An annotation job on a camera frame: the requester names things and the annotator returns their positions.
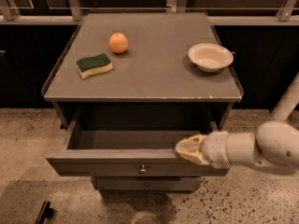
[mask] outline cabinet handle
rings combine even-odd
[[[148,172],[148,170],[146,170],[146,165],[142,164],[141,169],[139,170],[139,173],[142,175],[145,175],[147,172]]]

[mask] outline concrete floor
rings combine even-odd
[[[233,110],[229,132],[254,131],[267,110]],[[299,127],[299,112],[289,122]],[[193,193],[100,193],[89,177],[60,177],[45,155],[62,148],[65,131],[52,109],[0,109],[0,223],[34,223],[43,201],[55,213],[45,223],[299,223],[299,173],[265,174],[232,167],[203,177]]]

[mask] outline black object on floor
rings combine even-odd
[[[45,201],[39,211],[36,224],[44,223],[45,218],[51,218],[54,214],[54,209],[50,208],[50,202]]]

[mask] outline orange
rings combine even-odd
[[[115,53],[124,53],[128,49],[128,39],[122,33],[113,34],[109,41],[110,48]]]

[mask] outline black cabinet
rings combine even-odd
[[[41,89],[77,26],[0,26],[0,106],[49,107]]]
[[[239,108],[272,109],[299,71],[297,27],[218,26],[224,47],[235,51],[244,89]]]

